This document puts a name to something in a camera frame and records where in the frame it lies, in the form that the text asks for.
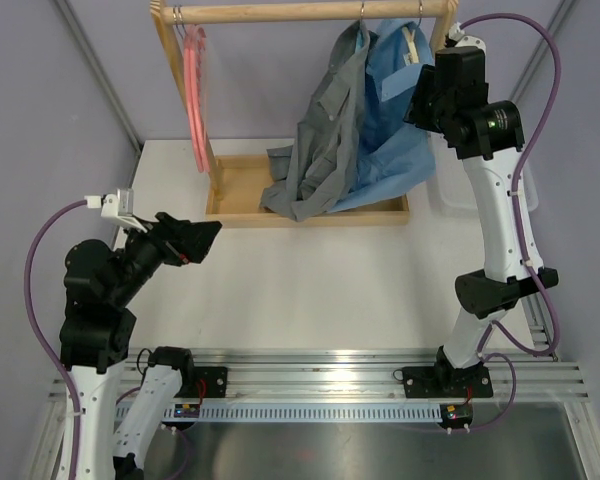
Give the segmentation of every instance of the gray wall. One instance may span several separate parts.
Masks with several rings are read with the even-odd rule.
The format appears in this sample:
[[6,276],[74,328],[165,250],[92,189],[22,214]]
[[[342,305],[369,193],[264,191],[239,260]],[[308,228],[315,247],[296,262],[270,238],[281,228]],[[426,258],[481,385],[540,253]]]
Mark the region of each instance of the gray wall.
[[[20,478],[53,367],[25,316],[29,243],[60,207],[128,182],[134,157],[49,0],[0,0],[0,480]],[[61,221],[39,250],[33,293],[51,343],[63,319],[63,260],[112,229],[92,211]]]
[[[293,0],[190,0],[188,5]],[[148,0],[70,0],[140,137],[187,138],[188,124]],[[460,0],[459,20],[516,12],[541,23],[559,0]],[[211,25],[208,126],[214,138],[290,137],[323,75],[329,51],[349,22]],[[431,21],[423,28],[430,31]],[[487,39],[491,98],[508,98],[537,37],[512,22],[471,28]]]
[[[577,360],[600,423],[600,0],[580,2],[558,37],[564,74],[558,101],[530,162],[540,206],[532,221],[562,317],[561,354]],[[548,59],[521,102],[527,137],[544,106]]]

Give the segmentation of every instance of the white table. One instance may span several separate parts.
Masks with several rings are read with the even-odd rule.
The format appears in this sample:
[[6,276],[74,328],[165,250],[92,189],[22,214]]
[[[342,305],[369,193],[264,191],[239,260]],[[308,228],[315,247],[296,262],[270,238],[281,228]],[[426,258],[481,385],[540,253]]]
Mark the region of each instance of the white table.
[[[217,154],[263,153],[288,140],[218,140]],[[166,211],[203,220],[208,178],[187,140],[148,141],[133,182],[136,215]],[[427,185],[409,193],[401,227],[223,229],[202,265],[162,266],[131,302],[133,346],[236,349],[435,348],[460,305],[455,278],[482,268],[477,218],[430,206]],[[117,245],[122,245],[120,234]],[[531,335],[519,305],[505,324]],[[509,350],[495,334],[490,348]]]

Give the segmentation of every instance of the gray floor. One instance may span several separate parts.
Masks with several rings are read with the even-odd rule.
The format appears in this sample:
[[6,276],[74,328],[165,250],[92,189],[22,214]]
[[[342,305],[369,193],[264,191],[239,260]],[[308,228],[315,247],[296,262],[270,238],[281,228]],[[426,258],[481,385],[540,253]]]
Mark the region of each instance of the gray floor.
[[[476,424],[495,407],[476,408]],[[559,405],[517,405],[492,430],[417,433],[381,424],[199,424],[180,480],[585,479]],[[156,434],[145,479],[182,464],[182,441]]]

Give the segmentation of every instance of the black mounting plate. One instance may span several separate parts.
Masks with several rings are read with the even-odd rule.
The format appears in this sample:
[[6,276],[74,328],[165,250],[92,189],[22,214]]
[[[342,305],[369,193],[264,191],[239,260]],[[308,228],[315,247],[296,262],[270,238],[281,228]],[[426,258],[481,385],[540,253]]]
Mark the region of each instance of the black mounting plate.
[[489,369],[480,365],[475,375],[464,378],[442,388],[436,379],[435,369],[431,367],[404,367],[402,384],[407,398],[467,398],[471,387],[472,398],[492,398],[493,387]]
[[[194,367],[194,378],[196,381],[204,380],[207,385],[207,393],[204,398],[225,398],[227,394],[227,367]],[[198,386],[196,382],[183,385],[176,394],[177,398],[198,398]]]

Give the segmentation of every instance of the clothing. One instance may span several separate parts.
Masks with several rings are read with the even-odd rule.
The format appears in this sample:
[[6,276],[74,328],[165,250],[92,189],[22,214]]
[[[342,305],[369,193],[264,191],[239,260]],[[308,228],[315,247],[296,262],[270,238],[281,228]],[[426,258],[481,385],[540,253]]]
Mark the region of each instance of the clothing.
[[[415,30],[420,63],[406,65],[404,26]],[[427,39],[413,22],[384,20],[366,67],[365,117],[351,193],[330,212],[405,194],[435,171],[427,132],[404,123],[423,64],[433,65]]]
[[[359,32],[364,41],[356,48]],[[329,211],[356,184],[370,41],[364,22],[338,37],[294,145],[267,152],[274,184],[263,191],[262,207],[300,222]]]

